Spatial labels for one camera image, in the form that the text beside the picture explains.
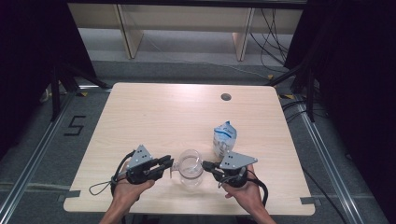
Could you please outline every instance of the metal frame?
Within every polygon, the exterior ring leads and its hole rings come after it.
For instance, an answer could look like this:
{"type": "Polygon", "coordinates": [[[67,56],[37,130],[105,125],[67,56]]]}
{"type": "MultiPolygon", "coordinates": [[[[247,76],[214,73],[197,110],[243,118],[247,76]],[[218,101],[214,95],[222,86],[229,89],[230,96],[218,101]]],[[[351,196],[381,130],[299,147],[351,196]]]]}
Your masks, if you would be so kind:
{"type": "MultiPolygon", "coordinates": [[[[303,98],[298,94],[295,95],[295,99],[296,101],[303,100],[303,98]]],[[[298,105],[298,108],[300,112],[305,111],[304,105],[298,105]]],[[[361,213],[358,210],[358,206],[355,204],[355,200],[350,195],[349,189],[347,188],[347,185],[341,177],[340,173],[338,173],[338,170],[334,162],[332,161],[332,156],[330,155],[329,150],[326,148],[326,145],[319,134],[315,122],[312,122],[311,118],[309,118],[306,114],[302,114],[302,117],[306,129],[308,130],[309,135],[311,135],[312,137],[312,140],[322,160],[324,168],[326,169],[327,174],[332,181],[332,186],[334,187],[335,192],[337,193],[338,198],[341,201],[341,205],[343,205],[344,207],[350,223],[364,223],[361,217],[361,213]]]]}

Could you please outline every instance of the wooden surface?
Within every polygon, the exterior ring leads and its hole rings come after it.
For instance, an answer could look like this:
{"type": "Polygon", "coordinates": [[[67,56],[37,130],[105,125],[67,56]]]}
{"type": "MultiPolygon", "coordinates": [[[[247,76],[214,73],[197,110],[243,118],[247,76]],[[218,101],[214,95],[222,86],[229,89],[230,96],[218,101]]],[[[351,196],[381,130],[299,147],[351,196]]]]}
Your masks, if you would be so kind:
{"type": "MultiPolygon", "coordinates": [[[[213,129],[227,120],[238,131],[233,151],[259,159],[254,167],[269,190],[268,212],[312,215],[314,205],[300,202],[301,197],[311,195],[276,91],[272,87],[192,84],[116,84],[71,187],[81,190],[80,196],[66,199],[64,209],[105,212],[112,199],[110,189],[92,196],[89,187],[109,180],[124,156],[140,144],[154,158],[169,154],[177,160],[182,151],[192,148],[204,160],[215,161],[213,129]],[[231,94],[231,101],[223,101],[223,93],[231,94]]],[[[131,212],[246,214],[235,199],[224,195],[210,173],[204,172],[199,187],[188,189],[180,183],[178,173],[171,179],[166,170],[131,212]]]]}

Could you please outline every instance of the human hand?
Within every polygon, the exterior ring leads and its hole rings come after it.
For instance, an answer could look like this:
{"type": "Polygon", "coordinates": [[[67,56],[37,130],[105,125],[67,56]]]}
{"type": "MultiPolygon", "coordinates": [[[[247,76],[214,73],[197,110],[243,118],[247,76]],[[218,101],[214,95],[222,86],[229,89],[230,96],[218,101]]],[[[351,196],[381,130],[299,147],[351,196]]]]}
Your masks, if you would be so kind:
{"type": "MultiPolygon", "coordinates": [[[[122,171],[126,170],[127,164],[128,162],[124,163],[122,171]]],[[[123,216],[128,214],[140,194],[154,184],[154,180],[148,180],[142,184],[133,185],[125,179],[125,175],[119,176],[117,186],[114,189],[113,201],[100,223],[118,223],[123,216]]]]}
{"type": "MultiPolygon", "coordinates": [[[[256,176],[253,174],[253,165],[248,165],[247,169],[247,178],[255,179],[256,176]]],[[[233,188],[227,183],[224,183],[222,186],[227,192],[225,198],[229,199],[234,197],[239,205],[241,205],[243,209],[245,209],[249,214],[253,216],[257,223],[275,223],[271,219],[264,205],[262,204],[262,197],[260,195],[260,189],[257,184],[248,181],[241,188],[233,188]]]]}

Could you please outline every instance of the cable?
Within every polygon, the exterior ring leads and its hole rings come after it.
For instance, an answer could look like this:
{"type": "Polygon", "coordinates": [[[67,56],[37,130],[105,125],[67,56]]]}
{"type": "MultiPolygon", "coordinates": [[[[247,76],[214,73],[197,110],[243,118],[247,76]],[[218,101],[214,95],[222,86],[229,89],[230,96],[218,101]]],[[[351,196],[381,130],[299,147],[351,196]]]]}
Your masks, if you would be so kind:
{"type": "Polygon", "coordinates": [[[334,208],[335,212],[337,212],[338,216],[343,220],[343,223],[347,224],[347,221],[345,220],[344,216],[341,214],[340,210],[335,206],[335,204],[332,202],[330,197],[327,195],[327,193],[324,191],[324,189],[318,184],[318,182],[314,179],[314,177],[308,173],[308,171],[302,166],[303,171],[309,176],[309,178],[315,183],[315,185],[319,188],[319,190],[323,193],[323,195],[326,197],[326,199],[329,201],[329,203],[332,205],[334,208]]]}
{"type": "Polygon", "coordinates": [[[249,170],[247,170],[247,171],[250,172],[251,174],[253,174],[254,177],[256,177],[256,179],[248,178],[247,180],[257,184],[258,186],[260,186],[262,188],[262,191],[264,192],[264,196],[262,196],[262,205],[264,205],[264,207],[265,207],[265,205],[267,204],[267,200],[268,200],[268,188],[267,188],[267,186],[265,186],[264,183],[262,183],[260,181],[260,179],[256,176],[256,174],[254,174],[253,172],[251,172],[249,170]]]}
{"type": "Polygon", "coordinates": [[[268,32],[268,36],[267,36],[266,38],[263,36],[264,39],[265,39],[265,43],[268,43],[271,47],[273,47],[273,48],[275,48],[275,49],[278,49],[280,55],[282,56],[282,59],[283,59],[284,61],[286,61],[285,52],[287,53],[287,51],[289,51],[289,50],[288,50],[288,48],[286,48],[286,47],[284,47],[282,44],[280,44],[279,39],[277,38],[276,22],[275,22],[276,9],[273,9],[273,10],[272,10],[272,12],[273,12],[273,15],[272,15],[273,20],[272,20],[272,22],[271,22],[271,25],[269,24],[269,22],[268,22],[268,20],[267,20],[265,14],[264,14],[264,11],[263,11],[262,8],[261,8],[261,12],[262,12],[262,17],[264,18],[265,23],[267,24],[267,27],[268,27],[268,31],[269,31],[269,32],[268,32]],[[271,35],[271,36],[273,37],[273,39],[274,39],[275,42],[277,43],[277,47],[275,47],[275,46],[272,45],[270,42],[268,42],[269,35],[271,35]]]}
{"type": "Polygon", "coordinates": [[[294,105],[298,105],[298,104],[303,104],[306,103],[306,100],[301,100],[301,101],[294,101],[285,105],[282,105],[282,110],[283,112],[285,112],[287,109],[291,108],[294,105]]]}
{"type": "Polygon", "coordinates": [[[274,54],[272,54],[270,51],[268,51],[267,49],[264,48],[264,46],[262,46],[254,37],[254,35],[252,33],[250,33],[250,36],[253,38],[253,40],[256,42],[257,45],[259,45],[259,47],[262,49],[262,51],[264,50],[268,55],[270,55],[272,58],[274,58],[277,62],[279,62],[280,64],[284,64],[281,60],[279,60],[274,54]]]}
{"type": "Polygon", "coordinates": [[[305,112],[306,112],[306,110],[303,110],[303,111],[299,111],[299,112],[297,112],[297,113],[295,113],[295,114],[289,116],[288,118],[286,118],[286,122],[287,122],[287,123],[292,122],[295,118],[297,118],[299,115],[302,115],[302,114],[305,113],[305,112]]]}

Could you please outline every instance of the black cable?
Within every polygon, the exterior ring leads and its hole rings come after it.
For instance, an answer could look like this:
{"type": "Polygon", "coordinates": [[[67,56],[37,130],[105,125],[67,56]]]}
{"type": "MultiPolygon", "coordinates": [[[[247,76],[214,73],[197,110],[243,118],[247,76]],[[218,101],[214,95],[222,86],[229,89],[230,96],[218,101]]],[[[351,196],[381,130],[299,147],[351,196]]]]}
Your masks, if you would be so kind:
{"type": "Polygon", "coordinates": [[[285,112],[287,109],[291,108],[292,106],[298,105],[298,104],[303,104],[303,103],[306,103],[306,100],[293,101],[291,103],[282,105],[282,110],[283,110],[283,112],[285,112]]]}
{"type": "Polygon", "coordinates": [[[267,65],[264,64],[263,61],[262,61],[262,66],[265,67],[266,69],[270,70],[270,71],[273,71],[273,72],[279,72],[279,73],[282,73],[282,74],[286,73],[286,72],[279,71],[279,70],[272,69],[272,68],[268,67],[267,65]]]}
{"type": "Polygon", "coordinates": [[[332,202],[330,199],[329,195],[324,191],[324,189],[318,184],[318,182],[314,179],[314,177],[308,173],[308,171],[302,166],[303,171],[309,176],[309,178],[315,183],[315,185],[319,188],[319,190],[323,193],[323,195],[326,197],[326,199],[329,201],[329,203],[332,205],[334,208],[335,212],[337,212],[338,216],[343,220],[343,223],[347,224],[347,221],[345,220],[344,216],[341,214],[340,210],[335,206],[335,204],[332,202]]]}
{"type": "Polygon", "coordinates": [[[264,14],[264,11],[262,10],[262,17],[264,18],[265,23],[267,24],[267,27],[268,27],[268,30],[269,30],[269,34],[268,34],[268,36],[267,36],[267,39],[268,39],[269,35],[271,35],[271,36],[273,37],[273,39],[275,40],[275,42],[277,43],[278,47],[275,47],[275,46],[272,45],[270,42],[268,42],[268,44],[270,44],[270,46],[272,46],[273,48],[278,49],[278,50],[280,51],[280,54],[281,54],[282,58],[283,58],[284,60],[286,60],[286,59],[285,59],[286,57],[285,57],[285,55],[284,55],[283,49],[286,50],[286,53],[287,53],[287,51],[289,51],[289,50],[288,50],[288,48],[286,48],[286,47],[284,47],[282,44],[280,44],[279,39],[277,38],[276,23],[275,23],[275,14],[276,14],[276,10],[273,9],[273,20],[272,20],[271,25],[270,25],[269,22],[268,22],[268,20],[267,20],[267,18],[266,18],[266,16],[265,16],[265,14],[264,14]]]}
{"type": "Polygon", "coordinates": [[[264,192],[264,195],[262,196],[262,205],[264,205],[264,207],[265,207],[265,205],[267,204],[267,200],[268,200],[268,188],[267,188],[267,186],[265,186],[264,183],[262,183],[262,181],[260,181],[260,179],[256,176],[256,174],[254,174],[253,172],[251,172],[251,173],[254,175],[254,177],[256,177],[256,179],[248,178],[247,180],[257,184],[258,186],[260,186],[262,188],[262,191],[264,192]]]}
{"type": "Polygon", "coordinates": [[[275,36],[274,36],[274,33],[272,33],[272,32],[271,32],[271,33],[273,34],[273,38],[274,38],[275,42],[276,42],[277,45],[278,45],[279,53],[280,53],[280,55],[281,55],[282,58],[283,58],[283,62],[285,62],[285,61],[286,61],[286,56],[285,56],[285,54],[284,54],[282,48],[280,47],[279,39],[277,38],[277,30],[276,30],[276,23],[275,23],[275,15],[276,15],[276,9],[273,8],[273,22],[274,22],[275,36]]]}
{"type": "Polygon", "coordinates": [[[306,112],[306,110],[303,110],[303,111],[299,111],[299,112],[297,112],[297,113],[295,113],[293,115],[290,115],[288,118],[286,118],[286,122],[287,123],[292,122],[295,118],[297,118],[299,115],[302,115],[305,112],[306,112]]]}
{"type": "Polygon", "coordinates": [[[279,60],[274,54],[272,54],[270,51],[268,51],[267,49],[265,49],[260,43],[259,41],[256,40],[256,38],[254,37],[254,35],[252,33],[250,33],[250,36],[253,38],[254,42],[256,42],[257,45],[259,45],[259,47],[262,49],[262,51],[264,50],[268,55],[270,55],[272,58],[274,58],[277,62],[279,62],[280,64],[283,65],[283,62],[281,60],[279,60]]]}
{"type": "Polygon", "coordinates": [[[96,195],[99,195],[100,193],[102,193],[110,185],[110,183],[111,183],[111,181],[106,181],[106,182],[102,182],[99,184],[95,184],[95,185],[90,186],[90,188],[88,190],[90,191],[91,195],[96,196],[96,195]],[[106,184],[105,187],[103,189],[101,189],[99,192],[97,192],[97,193],[92,192],[92,188],[99,186],[99,185],[104,185],[104,184],[106,184]]]}

